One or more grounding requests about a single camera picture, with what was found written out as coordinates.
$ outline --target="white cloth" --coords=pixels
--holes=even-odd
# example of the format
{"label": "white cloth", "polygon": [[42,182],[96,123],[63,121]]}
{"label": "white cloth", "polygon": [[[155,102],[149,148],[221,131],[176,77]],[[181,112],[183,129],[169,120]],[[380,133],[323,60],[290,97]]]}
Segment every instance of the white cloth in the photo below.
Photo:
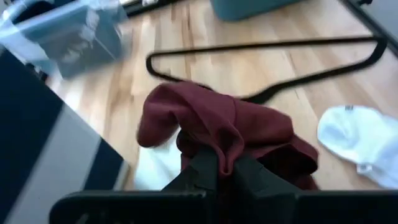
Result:
{"label": "white cloth", "polygon": [[398,189],[398,120],[364,106],[337,106],[322,115],[318,140],[357,164],[358,174]]}
{"label": "white cloth", "polygon": [[181,170],[181,152],[175,140],[177,132],[157,147],[139,149],[139,160],[134,176],[135,190],[162,190]]}

